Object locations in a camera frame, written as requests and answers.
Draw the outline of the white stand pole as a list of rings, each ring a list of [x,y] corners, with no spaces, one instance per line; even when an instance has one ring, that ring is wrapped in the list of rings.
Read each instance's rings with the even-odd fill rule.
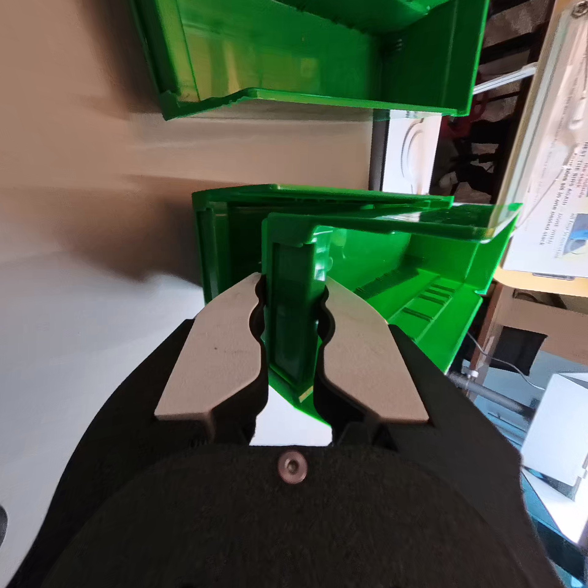
[[[538,63],[528,63],[519,70],[499,75],[488,81],[476,84],[473,89],[473,95],[489,92],[504,85],[521,81],[525,78],[532,77],[537,71]]]

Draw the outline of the white stand base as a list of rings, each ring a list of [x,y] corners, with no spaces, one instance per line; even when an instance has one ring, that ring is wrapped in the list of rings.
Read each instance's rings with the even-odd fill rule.
[[[441,122],[440,115],[390,120],[383,163],[383,192],[429,193]]]

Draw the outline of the grey tape strip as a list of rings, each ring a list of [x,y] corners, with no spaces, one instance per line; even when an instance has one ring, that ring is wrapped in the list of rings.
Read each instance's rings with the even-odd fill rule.
[[[369,162],[369,190],[383,190],[390,111],[374,109],[371,126],[371,152]]]

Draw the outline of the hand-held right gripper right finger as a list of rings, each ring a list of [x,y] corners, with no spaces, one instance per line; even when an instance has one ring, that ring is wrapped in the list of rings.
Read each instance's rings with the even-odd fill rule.
[[[386,320],[359,295],[326,279],[318,306],[320,345],[313,405],[333,442],[371,442],[389,424],[430,417]]]

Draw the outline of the green plastic storage bin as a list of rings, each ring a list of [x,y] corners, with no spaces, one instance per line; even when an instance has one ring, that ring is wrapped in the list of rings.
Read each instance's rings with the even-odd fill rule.
[[[261,271],[262,223],[272,212],[356,212],[410,208],[446,210],[452,196],[270,183],[205,189],[192,194],[205,302]]]
[[[130,1],[165,120],[465,116],[489,1]]]
[[[446,373],[502,259],[522,205],[373,205],[272,212],[262,222],[269,384],[312,404],[318,307],[329,277],[399,327]]]

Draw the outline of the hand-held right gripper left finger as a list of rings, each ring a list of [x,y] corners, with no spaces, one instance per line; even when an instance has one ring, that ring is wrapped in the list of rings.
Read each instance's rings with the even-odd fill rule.
[[[264,294],[265,278],[253,273],[196,315],[157,419],[199,422],[210,442],[252,440],[269,395]]]

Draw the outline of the grey metal pole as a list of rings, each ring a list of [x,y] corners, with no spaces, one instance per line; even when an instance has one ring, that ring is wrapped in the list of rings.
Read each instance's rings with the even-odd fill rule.
[[[468,379],[465,375],[457,373],[457,372],[449,372],[447,374],[448,379],[453,382],[453,384],[466,391],[474,393],[482,398],[492,401],[501,407],[508,409],[514,413],[519,415],[528,415],[532,413],[530,408],[526,405],[519,403],[518,401],[514,401],[509,399],[503,394],[497,393],[486,386],[478,384],[474,382],[472,379]]]

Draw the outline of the grey desk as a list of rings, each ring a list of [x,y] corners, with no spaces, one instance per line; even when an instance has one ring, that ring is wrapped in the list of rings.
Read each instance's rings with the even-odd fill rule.
[[[202,307],[191,195],[368,186],[367,120],[165,121],[126,1],[1,1],[1,587],[128,374]]]

